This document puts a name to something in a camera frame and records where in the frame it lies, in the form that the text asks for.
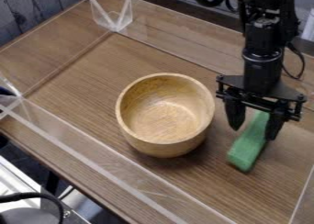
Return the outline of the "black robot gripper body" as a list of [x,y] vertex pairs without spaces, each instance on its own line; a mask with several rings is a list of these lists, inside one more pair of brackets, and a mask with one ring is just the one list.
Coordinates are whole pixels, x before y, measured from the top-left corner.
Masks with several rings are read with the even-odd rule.
[[300,121],[306,96],[290,88],[281,79],[284,49],[255,53],[243,49],[245,71],[242,75],[217,77],[217,97],[238,99],[246,105],[270,113],[277,107],[286,109],[286,121]]

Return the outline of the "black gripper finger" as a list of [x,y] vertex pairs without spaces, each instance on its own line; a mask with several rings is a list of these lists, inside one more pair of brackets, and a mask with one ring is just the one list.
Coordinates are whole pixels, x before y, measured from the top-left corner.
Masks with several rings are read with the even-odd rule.
[[269,113],[269,119],[266,122],[266,128],[265,128],[265,138],[268,140],[276,140],[277,134],[280,133],[284,124],[288,119],[286,109],[284,107],[277,107],[270,113]]
[[225,99],[225,110],[231,128],[238,130],[246,120],[246,105],[233,98]]

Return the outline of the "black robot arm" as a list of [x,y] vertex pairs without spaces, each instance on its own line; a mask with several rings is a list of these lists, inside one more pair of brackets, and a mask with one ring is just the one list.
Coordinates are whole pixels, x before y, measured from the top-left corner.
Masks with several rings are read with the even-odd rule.
[[[229,5],[230,0],[197,0],[207,7]],[[238,0],[231,9],[239,15],[246,44],[242,51],[245,71],[241,75],[217,78],[217,97],[225,102],[226,115],[233,129],[246,120],[246,108],[269,114],[265,138],[274,140],[284,124],[298,121],[305,95],[289,87],[282,76],[289,73],[284,60],[285,50],[293,50],[300,20],[294,0]]]

